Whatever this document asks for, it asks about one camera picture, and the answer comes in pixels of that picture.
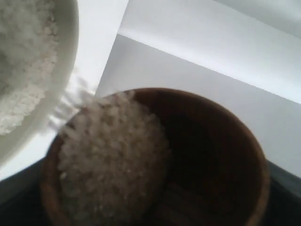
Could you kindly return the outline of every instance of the uncooked rice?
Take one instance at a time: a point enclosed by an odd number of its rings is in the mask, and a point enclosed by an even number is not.
[[[62,132],[62,203],[75,225],[139,222],[172,160],[159,119],[121,92],[88,104]]]
[[[52,0],[0,0],[0,135],[45,97],[57,61]]]

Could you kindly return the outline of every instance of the rice pile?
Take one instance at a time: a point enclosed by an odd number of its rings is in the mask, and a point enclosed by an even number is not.
[[[78,226],[137,223],[161,192],[171,150],[159,119],[117,93],[95,100],[63,129],[62,203]]]
[[[57,61],[51,0],[0,0],[0,135],[45,97]]]

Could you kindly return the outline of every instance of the wooden bowl rim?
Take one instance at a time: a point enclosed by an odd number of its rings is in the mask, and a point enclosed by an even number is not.
[[[132,89],[137,94],[149,93],[152,92],[154,95],[159,95],[159,93],[172,93],[180,96],[186,96],[188,98],[198,99],[201,103],[205,105],[209,105],[215,108],[217,111],[223,113],[227,117],[231,118],[235,125],[242,130],[251,141],[251,145],[253,149],[256,151],[257,158],[259,159],[261,173],[262,173],[262,185],[261,192],[258,198],[257,204],[254,208],[254,211],[248,222],[246,222],[245,226],[254,226],[260,223],[261,218],[265,212],[268,198],[269,198],[269,170],[268,163],[266,161],[265,155],[261,146],[259,145],[257,139],[250,131],[250,129],[233,113],[229,110],[221,106],[220,104],[209,100],[205,97],[199,96],[197,94],[189,93],[183,90],[177,89],[168,89],[168,88],[141,88],[141,89]],[[52,169],[53,158],[56,158],[56,149],[62,145],[62,140],[57,135],[53,140],[52,144],[49,147],[49,150],[46,154],[46,157],[43,160],[42,170],[41,170],[41,180],[40,180],[40,190],[41,190],[41,199],[42,204],[52,220],[53,223],[57,224],[57,226],[72,226],[70,219],[68,219],[67,215],[64,213],[60,201],[59,194],[55,189],[55,181],[53,181],[53,172],[49,172],[49,169]]]

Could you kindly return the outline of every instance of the brown bowl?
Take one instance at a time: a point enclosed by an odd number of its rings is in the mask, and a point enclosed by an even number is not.
[[[174,152],[162,198],[142,225],[258,225],[268,200],[269,172],[250,130],[225,108],[191,93],[137,89],[135,98],[161,119]],[[72,226],[59,198],[62,143],[59,136],[53,141],[40,187],[53,225]]]

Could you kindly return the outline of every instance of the black surface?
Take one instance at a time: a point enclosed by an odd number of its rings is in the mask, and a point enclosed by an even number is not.
[[[270,199],[263,226],[301,226],[301,180],[270,164]],[[0,226],[48,226],[38,184],[0,207]]]

